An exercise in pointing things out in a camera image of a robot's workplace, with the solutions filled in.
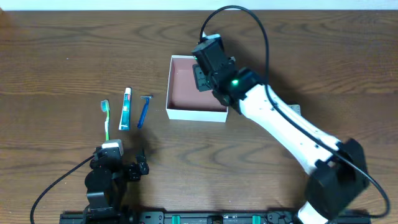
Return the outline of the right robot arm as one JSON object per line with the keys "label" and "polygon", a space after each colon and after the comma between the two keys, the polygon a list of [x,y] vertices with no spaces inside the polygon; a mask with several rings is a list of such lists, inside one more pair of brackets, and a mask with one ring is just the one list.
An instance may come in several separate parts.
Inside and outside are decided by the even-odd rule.
{"label": "right robot arm", "polygon": [[193,65],[199,91],[210,90],[225,106],[260,125],[293,155],[309,179],[306,202],[298,211],[301,223],[327,223],[370,183],[361,145],[341,142],[308,122],[284,103],[256,72],[224,63],[219,70]]}

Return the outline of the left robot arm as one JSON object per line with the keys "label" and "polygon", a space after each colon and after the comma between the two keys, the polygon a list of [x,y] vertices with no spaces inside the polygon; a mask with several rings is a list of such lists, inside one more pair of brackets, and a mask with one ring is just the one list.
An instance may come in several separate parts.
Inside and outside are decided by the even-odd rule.
{"label": "left robot arm", "polygon": [[123,162],[120,143],[98,146],[90,160],[91,172],[85,177],[89,205],[83,211],[82,223],[137,223],[137,213],[122,204],[127,184],[140,181],[149,173],[144,150],[130,164]]}

